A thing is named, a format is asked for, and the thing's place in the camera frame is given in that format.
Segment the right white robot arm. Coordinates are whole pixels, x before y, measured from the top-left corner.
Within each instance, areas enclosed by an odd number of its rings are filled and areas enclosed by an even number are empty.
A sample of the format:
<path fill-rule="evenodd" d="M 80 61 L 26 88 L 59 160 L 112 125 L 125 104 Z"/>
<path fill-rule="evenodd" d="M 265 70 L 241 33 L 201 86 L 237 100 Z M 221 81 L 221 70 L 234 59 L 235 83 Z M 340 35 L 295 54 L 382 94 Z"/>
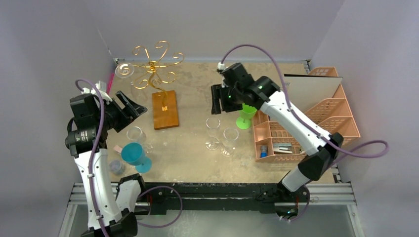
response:
<path fill-rule="evenodd" d="M 252 106 L 278 122 L 300 144 L 305 158 L 277 185 L 280 199 L 289 201 L 309 181 L 317 181 L 329 168 L 343 143 L 339 133 L 330 134 L 289 102 L 285 92 L 269 77 L 254 80 L 242 63 L 217 64 L 222 83 L 211 86 L 213 115 Z"/>

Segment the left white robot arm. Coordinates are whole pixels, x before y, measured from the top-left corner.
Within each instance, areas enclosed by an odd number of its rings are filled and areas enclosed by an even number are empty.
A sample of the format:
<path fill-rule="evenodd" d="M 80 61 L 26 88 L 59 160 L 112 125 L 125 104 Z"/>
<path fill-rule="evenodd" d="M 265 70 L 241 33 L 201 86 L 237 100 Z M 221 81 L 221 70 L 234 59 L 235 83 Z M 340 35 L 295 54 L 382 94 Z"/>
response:
<path fill-rule="evenodd" d="M 70 99 L 73 117 L 67 125 L 65 146 L 81 174 L 88 207 L 87 230 L 83 237 L 134 237 L 138 225 L 135 203 L 147 197 L 141 175 L 121 178 L 113 188 L 108 171 L 108 130 L 120 132 L 147 108 L 129 99 L 122 91 L 100 108 L 98 96 L 88 93 Z"/>

